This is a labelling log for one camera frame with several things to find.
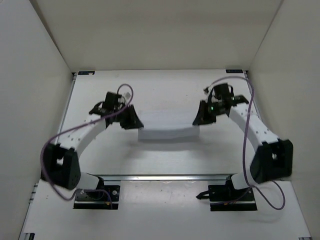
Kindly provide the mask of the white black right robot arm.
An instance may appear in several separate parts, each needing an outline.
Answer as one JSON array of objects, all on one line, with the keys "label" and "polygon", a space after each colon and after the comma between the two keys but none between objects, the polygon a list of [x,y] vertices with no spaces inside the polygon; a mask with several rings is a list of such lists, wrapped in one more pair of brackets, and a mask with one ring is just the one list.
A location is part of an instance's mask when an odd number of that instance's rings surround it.
[{"label": "white black right robot arm", "polygon": [[288,139],[281,140],[269,130],[251,110],[251,104],[242,95],[216,102],[201,100],[192,123],[194,126],[210,125],[217,121],[217,116],[227,115],[243,131],[243,143],[249,141],[253,147],[250,166],[233,174],[231,183],[224,187],[224,195],[229,200],[240,197],[242,189],[292,175],[293,143]]}]

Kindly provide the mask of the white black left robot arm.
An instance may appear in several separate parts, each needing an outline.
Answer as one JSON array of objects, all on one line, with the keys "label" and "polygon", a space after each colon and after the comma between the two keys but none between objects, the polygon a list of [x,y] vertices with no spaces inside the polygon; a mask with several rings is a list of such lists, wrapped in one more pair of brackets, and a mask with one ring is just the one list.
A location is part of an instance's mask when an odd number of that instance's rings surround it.
[{"label": "white black left robot arm", "polygon": [[124,130],[144,127],[132,104],[123,107],[119,114],[116,109],[107,111],[96,105],[89,111],[84,127],[72,130],[66,138],[44,148],[41,178],[54,186],[84,189],[93,199],[101,198],[105,192],[102,178],[82,172],[79,159],[88,145],[112,123],[119,123]]}]

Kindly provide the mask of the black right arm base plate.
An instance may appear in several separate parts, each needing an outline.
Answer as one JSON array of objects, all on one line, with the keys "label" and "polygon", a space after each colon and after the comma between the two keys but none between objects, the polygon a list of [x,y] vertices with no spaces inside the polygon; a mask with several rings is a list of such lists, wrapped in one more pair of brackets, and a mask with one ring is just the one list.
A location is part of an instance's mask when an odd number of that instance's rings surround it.
[{"label": "black right arm base plate", "polygon": [[226,185],[209,185],[207,191],[199,193],[198,200],[209,199],[211,212],[251,212],[257,211],[253,190],[231,189]]}]

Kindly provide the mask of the white fabric skirt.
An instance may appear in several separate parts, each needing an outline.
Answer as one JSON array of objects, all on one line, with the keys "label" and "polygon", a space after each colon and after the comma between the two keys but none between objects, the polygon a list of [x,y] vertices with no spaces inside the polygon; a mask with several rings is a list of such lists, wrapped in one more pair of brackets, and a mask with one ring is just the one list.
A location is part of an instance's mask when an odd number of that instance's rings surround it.
[{"label": "white fabric skirt", "polygon": [[200,127],[193,125],[195,116],[187,110],[144,111],[138,117],[143,124],[140,142],[185,141],[200,135]]}]

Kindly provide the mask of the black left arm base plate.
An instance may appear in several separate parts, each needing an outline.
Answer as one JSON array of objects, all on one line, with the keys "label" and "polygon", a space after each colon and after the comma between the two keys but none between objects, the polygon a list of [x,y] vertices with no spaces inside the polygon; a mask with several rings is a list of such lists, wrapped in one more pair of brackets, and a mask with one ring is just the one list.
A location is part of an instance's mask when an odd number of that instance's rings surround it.
[{"label": "black left arm base plate", "polygon": [[104,190],[108,192],[110,199],[103,192],[88,192],[78,189],[73,202],[76,210],[118,210],[121,182],[105,181]]}]

